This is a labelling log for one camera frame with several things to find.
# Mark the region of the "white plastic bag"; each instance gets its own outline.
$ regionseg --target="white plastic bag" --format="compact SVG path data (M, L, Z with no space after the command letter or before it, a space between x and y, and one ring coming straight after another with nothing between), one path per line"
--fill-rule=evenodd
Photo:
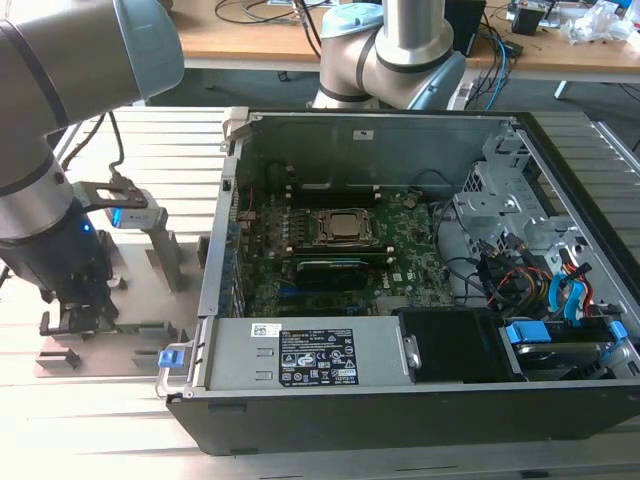
M640 0L631 2L631 5L627 8L627 13L624 14L624 19L640 28Z
M571 45L592 42L594 40L613 40L610 29L620 18L615 14L618 5L598 0L584 17L569 20L560 27L560 31Z

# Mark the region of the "blue latch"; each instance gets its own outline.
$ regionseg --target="blue latch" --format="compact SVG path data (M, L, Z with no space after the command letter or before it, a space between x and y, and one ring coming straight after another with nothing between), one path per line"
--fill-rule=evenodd
M181 350L162 350L158 357L160 368L182 368L184 367L184 352Z
M547 326L539 320L516 321L507 327L507 336L512 344L550 342Z
M551 310L556 312L560 309L560 305L558 304L558 291L560 290L561 282L567 275L561 273L553 276L551 280L551 285L549 285L549 305L551 306ZM581 325L580 320L578 320L578 307L580 306L580 299L584 292L584 285L580 282L576 282L575 280L571 280L569 282L571 286L571 291L569 293L569 297L564 304L563 316L574 327L579 327Z
M613 336L616 337L616 340L622 340L626 338L629 334L627 333L627 329L624 328L622 322L620 320L614 320L609 324L609 330L613 333Z

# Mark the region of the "cpu socket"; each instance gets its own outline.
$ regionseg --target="cpu socket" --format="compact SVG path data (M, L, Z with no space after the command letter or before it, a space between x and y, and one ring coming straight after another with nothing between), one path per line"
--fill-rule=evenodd
M360 208L323 210L314 217L318 221L315 245L372 245L377 243L371 230L369 213Z

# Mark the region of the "robotic arm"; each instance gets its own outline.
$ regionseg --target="robotic arm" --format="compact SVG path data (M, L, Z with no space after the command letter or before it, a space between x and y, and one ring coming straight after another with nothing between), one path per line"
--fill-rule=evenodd
M383 0L334 7L322 25L315 108L443 109L464 74L452 52L444 0Z
M59 300L65 327L41 333L113 326L109 256L87 212L146 202L121 176L71 185L45 136L178 84L175 28L156 0L14 1L0 20L0 63L0 257Z

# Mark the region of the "motherboard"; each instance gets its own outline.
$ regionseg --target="motherboard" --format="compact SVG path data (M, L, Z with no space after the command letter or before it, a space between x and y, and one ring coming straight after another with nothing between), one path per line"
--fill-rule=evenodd
M339 202L250 196L237 214L238 314L391 315L454 303L419 194L378 190ZM336 206L349 201L358 206Z

